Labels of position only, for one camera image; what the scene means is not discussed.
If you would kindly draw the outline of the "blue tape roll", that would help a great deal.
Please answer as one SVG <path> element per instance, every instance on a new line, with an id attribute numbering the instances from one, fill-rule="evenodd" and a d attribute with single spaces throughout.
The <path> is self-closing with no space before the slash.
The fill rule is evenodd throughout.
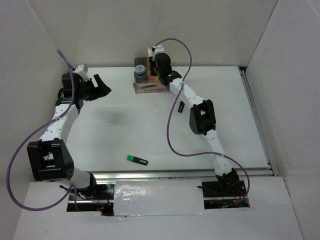
<path id="1" fill-rule="evenodd" d="M 134 76 L 135 77 L 143 77 L 147 73 L 146 66 L 143 64 L 138 64 L 134 67 Z"/>

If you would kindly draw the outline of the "clear red pen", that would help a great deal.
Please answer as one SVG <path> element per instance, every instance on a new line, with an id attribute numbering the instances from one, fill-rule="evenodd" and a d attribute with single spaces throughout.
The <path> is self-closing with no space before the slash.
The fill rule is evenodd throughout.
<path id="1" fill-rule="evenodd" d="M 145 85 L 145 86 L 141 86 L 141 89 L 147 89 L 147 88 L 155 88 L 155 87 L 159 87 L 158 84 L 150 84 L 150 85 Z"/>

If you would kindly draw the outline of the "red gel pen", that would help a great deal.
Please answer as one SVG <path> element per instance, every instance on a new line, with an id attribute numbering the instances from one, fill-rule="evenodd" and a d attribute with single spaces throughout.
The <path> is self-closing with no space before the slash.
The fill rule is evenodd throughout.
<path id="1" fill-rule="evenodd" d="M 169 92 L 169 90 L 167 88 L 144 88 L 143 89 L 143 92 L 144 93 L 166 93 L 166 92 Z"/>

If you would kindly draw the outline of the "yellow black highlighter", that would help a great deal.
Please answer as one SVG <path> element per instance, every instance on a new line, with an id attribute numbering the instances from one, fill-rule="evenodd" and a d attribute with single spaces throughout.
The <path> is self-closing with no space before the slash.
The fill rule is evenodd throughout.
<path id="1" fill-rule="evenodd" d="M 183 102 L 183 101 L 181 101 L 180 103 L 179 103 L 179 107 L 178 107 L 178 112 L 179 113 L 182 113 L 183 112 L 183 110 L 184 110 L 184 108 L 185 108 L 185 103 Z"/>

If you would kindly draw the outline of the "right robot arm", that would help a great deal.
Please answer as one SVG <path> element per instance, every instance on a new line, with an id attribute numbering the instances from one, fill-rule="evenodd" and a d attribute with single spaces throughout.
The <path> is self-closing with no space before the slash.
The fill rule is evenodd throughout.
<path id="1" fill-rule="evenodd" d="M 210 151 L 203 154 L 214 155 L 213 168 L 219 182 L 218 190 L 223 196 L 230 196 L 240 179 L 231 161 L 225 156 L 225 151 L 219 141 L 213 102 L 200 97 L 184 83 L 182 76 L 172 69 L 171 59 L 166 53 L 151 53 L 148 59 L 151 74 L 158 76 L 161 84 L 189 108 L 191 131 L 202 137 L 210 147 Z"/>

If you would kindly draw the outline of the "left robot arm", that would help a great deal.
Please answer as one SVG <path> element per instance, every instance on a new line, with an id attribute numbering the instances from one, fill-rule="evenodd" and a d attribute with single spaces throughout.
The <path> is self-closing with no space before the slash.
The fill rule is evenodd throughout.
<path id="1" fill-rule="evenodd" d="M 98 74 L 85 81 L 78 73 L 66 73 L 61 80 L 63 87 L 55 102 L 53 123 L 38 141 L 27 145 L 32 174 L 36 181 L 74 185 L 86 199 L 92 200 L 99 193 L 96 179 L 92 173 L 75 167 L 66 142 L 84 102 L 105 97 L 112 90 Z"/>

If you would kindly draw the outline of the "tan compartment box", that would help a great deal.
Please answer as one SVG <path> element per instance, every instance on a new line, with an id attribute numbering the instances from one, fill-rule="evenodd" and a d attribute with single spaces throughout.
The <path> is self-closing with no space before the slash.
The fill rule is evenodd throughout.
<path id="1" fill-rule="evenodd" d="M 153 61 L 153 57 L 150 56 L 147 58 L 147 79 L 150 83 L 159 83 L 159 77 L 155 72 L 156 63 Z"/>

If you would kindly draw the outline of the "dark grey compartment box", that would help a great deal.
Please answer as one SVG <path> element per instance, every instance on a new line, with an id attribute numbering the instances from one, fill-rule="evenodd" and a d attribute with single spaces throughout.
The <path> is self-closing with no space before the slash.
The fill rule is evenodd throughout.
<path id="1" fill-rule="evenodd" d="M 146 75 L 143 77 L 135 77 L 135 81 L 137 84 L 143 84 L 146 83 L 148 81 L 148 77 L 147 77 L 147 58 L 146 57 L 139 57 L 139 58 L 135 58 L 134 59 L 134 66 L 136 65 L 144 65 L 146 66 Z"/>

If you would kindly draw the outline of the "clear plastic organizer tray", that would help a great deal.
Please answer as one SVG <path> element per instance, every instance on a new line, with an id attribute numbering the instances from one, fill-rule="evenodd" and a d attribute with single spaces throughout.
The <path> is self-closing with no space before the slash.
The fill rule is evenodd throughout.
<path id="1" fill-rule="evenodd" d="M 132 84 L 136 94 L 168 93 L 169 90 L 161 84 L 157 75 L 152 75 L 148 57 L 134 59 L 134 82 Z"/>

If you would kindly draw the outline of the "green black highlighter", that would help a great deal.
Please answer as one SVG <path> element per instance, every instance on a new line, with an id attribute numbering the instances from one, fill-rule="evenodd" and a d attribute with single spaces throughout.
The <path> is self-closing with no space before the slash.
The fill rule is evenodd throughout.
<path id="1" fill-rule="evenodd" d="M 148 165 L 148 161 L 147 160 L 139 158 L 139 157 L 136 157 L 136 156 L 132 156 L 132 155 L 127 155 L 126 160 L 130 161 L 130 162 L 133 162 L 133 163 L 140 164 L 140 165 L 144 165 L 144 166 Z"/>

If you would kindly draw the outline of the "white cover panel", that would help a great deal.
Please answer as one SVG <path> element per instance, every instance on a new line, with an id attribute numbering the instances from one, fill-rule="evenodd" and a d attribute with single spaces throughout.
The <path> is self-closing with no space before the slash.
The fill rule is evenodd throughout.
<path id="1" fill-rule="evenodd" d="M 196 180 L 117 181 L 115 216 L 180 216 L 203 213 L 204 197 Z"/>

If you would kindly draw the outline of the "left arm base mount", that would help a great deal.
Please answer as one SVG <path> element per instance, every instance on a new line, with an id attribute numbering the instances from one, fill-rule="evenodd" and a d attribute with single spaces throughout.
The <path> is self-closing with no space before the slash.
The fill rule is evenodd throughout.
<path id="1" fill-rule="evenodd" d="M 115 184 L 98 184 L 91 173 L 89 186 L 72 189 L 69 193 L 67 212 L 100 212 L 102 216 L 114 216 Z"/>

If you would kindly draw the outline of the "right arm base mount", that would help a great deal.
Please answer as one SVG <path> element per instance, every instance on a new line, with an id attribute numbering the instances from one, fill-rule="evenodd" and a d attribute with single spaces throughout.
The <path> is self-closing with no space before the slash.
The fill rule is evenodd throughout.
<path id="1" fill-rule="evenodd" d="M 202 191 L 205 210 L 250 207 L 247 199 L 242 200 L 247 192 L 243 179 L 229 190 L 223 189 L 217 180 L 202 181 L 197 188 Z"/>

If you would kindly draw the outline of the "aluminium frame rail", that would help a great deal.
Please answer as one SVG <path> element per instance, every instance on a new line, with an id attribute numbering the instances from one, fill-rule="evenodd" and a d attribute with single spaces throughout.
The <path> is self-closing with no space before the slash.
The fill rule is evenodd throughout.
<path id="1" fill-rule="evenodd" d="M 218 138 L 226 155 L 250 176 L 273 174 L 239 69 L 236 66 L 178 67 L 186 83 L 214 105 Z M 210 148 L 189 127 L 189 110 L 171 112 L 175 95 L 137 94 L 132 67 L 91 67 L 111 93 L 84 104 L 67 139 L 75 166 L 108 179 L 214 176 Z M 148 161 L 142 165 L 127 155 Z"/>

